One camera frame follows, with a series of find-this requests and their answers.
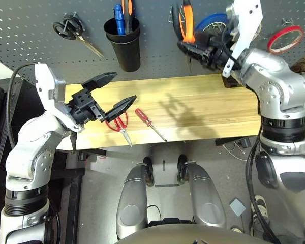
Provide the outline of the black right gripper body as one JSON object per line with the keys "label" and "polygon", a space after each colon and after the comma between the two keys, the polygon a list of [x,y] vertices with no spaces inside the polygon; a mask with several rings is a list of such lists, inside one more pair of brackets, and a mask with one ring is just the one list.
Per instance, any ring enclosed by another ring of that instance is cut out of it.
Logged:
{"label": "black right gripper body", "polygon": [[212,70],[222,70],[225,67],[229,57],[223,49],[221,34],[209,35],[208,51],[209,59],[207,66]]}

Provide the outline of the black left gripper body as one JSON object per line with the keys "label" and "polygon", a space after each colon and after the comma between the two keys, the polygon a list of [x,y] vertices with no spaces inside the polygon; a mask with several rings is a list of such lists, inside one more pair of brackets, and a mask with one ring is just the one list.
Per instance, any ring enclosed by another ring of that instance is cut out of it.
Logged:
{"label": "black left gripper body", "polygon": [[99,120],[104,122],[108,120],[107,114],[94,100],[89,90],[81,90],[72,95],[71,117],[78,125],[83,125],[89,121]]}

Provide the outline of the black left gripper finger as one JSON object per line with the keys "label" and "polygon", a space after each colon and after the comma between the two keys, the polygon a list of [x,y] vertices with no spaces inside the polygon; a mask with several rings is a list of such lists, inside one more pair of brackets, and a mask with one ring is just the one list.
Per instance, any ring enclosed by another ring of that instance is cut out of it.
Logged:
{"label": "black left gripper finger", "polygon": [[88,81],[82,83],[82,87],[87,90],[95,90],[97,88],[102,88],[111,82],[114,77],[117,76],[116,72],[107,72],[101,75],[95,76]]}
{"label": "black left gripper finger", "polygon": [[114,119],[125,113],[134,103],[136,98],[137,96],[133,95],[122,99],[120,102],[116,103],[113,108],[106,113],[105,121],[113,121]]}

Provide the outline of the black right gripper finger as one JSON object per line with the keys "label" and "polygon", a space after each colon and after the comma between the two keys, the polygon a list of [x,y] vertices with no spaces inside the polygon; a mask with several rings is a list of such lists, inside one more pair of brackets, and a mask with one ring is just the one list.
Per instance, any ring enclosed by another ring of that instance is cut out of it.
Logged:
{"label": "black right gripper finger", "polygon": [[199,47],[208,47],[213,35],[205,32],[195,32],[195,44]]}
{"label": "black right gripper finger", "polygon": [[189,58],[193,58],[205,66],[208,64],[208,53],[199,46],[183,41],[178,41],[177,46]]}

